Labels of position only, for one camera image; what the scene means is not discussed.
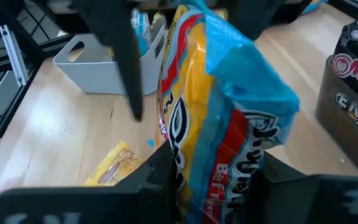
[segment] crinkled plastic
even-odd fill
[[[150,22],[147,13],[140,13],[138,9],[133,9],[131,24],[138,41],[139,56],[143,56],[147,53],[147,50],[152,44],[150,37]]]
[[[306,14],[313,10],[316,10],[318,7],[320,7],[320,5],[326,2],[328,2],[328,0],[312,0],[308,7],[306,7],[306,9],[302,12],[302,14]]]
[[[120,141],[87,178],[84,185],[88,187],[114,186],[134,172],[143,162],[128,148],[126,143]]]
[[[254,43],[209,10],[182,1],[158,89],[160,132],[176,155],[186,223],[231,223],[263,151],[283,144],[299,100]]]

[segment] wooden floor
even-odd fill
[[[342,26],[353,20],[324,5],[289,26],[267,30],[260,51],[301,99],[285,146],[270,152],[307,174],[358,175],[314,118],[324,61]],[[0,141],[0,191],[20,186],[80,185],[118,140],[147,157],[157,125],[155,96],[145,119],[131,121],[121,96],[86,95],[51,60],[45,61]]]

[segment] yellow packaging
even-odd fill
[[[168,31],[168,42],[167,42],[167,47],[165,48],[165,53],[164,53],[164,60],[163,60],[163,65],[166,64],[166,60],[167,60],[167,56],[171,47],[171,40],[172,40],[172,35],[173,35],[173,31],[175,30],[175,26],[176,23],[178,22],[178,20],[180,19],[180,17],[187,12],[189,9],[184,6],[184,5],[179,5],[175,16],[172,20],[172,25]],[[216,9],[214,10],[214,12],[222,17],[222,19],[227,20],[227,10],[226,9]],[[154,15],[154,20],[156,21],[159,17],[161,17],[161,14],[156,13]],[[163,74],[163,67],[161,67],[161,72],[160,72],[160,80],[162,79],[162,74]],[[157,133],[156,133],[156,138],[155,138],[155,147],[156,149],[158,149],[166,140],[168,140],[168,133],[167,133],[167,124],[165,123],[165,119],[164,119],[164,115],[167,114],[167,107],[164,106],[163,103],[163,97],[161,95],[162,92],[162,87],[161,87],[161,82],[158,83],[158,90],[157,90],[157,119],[159,122],[159,128],[157,128]]]
[[[88,187],[114,186],[134,172],[143,162],[129,150],[126,143],[120,141],[102,160],[84,185]]]

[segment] bag label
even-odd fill
[[[274,138],[280,130],[276,116],[236,106],[231,115],[231,124],[218,149],[214,171],[209,180],[204,208],[209,218],[205,219],[204,223],[232,223],[236,219],[236,213],[244,204],[243,194],[249,188],[252,174],[260,169],[262,143]],[[244,127],[241,136],[247,138],[245,146],[244,140],[237,138],[239,130],[234,124]],[[230,153],[238,156],[227,156],[227,148],[231,149]]]
[[[358,108],[350,102],[342,93],[336,94],[336,103],[340,109],[358,126]]]
[[[348,54],[339,53],[334,57],[333,69],[339,78],[352,77],[358,81],[358,58],[353,59]]]

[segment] red stripe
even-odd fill
[[[187,31],[194,26],[194,24],[200,17],[201,14],[191,16],[180,26],[178,45],[175,57],[173,58],[173,62],[168,69],[168,76],[166,77],[166,79],[161,81],[161,89],[163,95],[169,90],[169,88],[172,86],[174,79],[178,75],[178,64],[186,48]]]
[[[209,214],[218,223],[221,219],[221,206],[219,201],[225,198],[225,189],[230,182],[230,170],[226,173],[222,171],[222,167],[229,167],[232,160],[235,158],[242,149],[242,145],[247,137],[247,120],[244,115],[238,110],[232,110],[229,126],[227,127],[226,134],[223,142],[219,145],[216,153],[216,160],[214,164],[211,177],[209,178],[209,189],[207,195],[207,203],[204,206],[205,212]],[[205,216],[204,224],[215,224],[213,219]]]

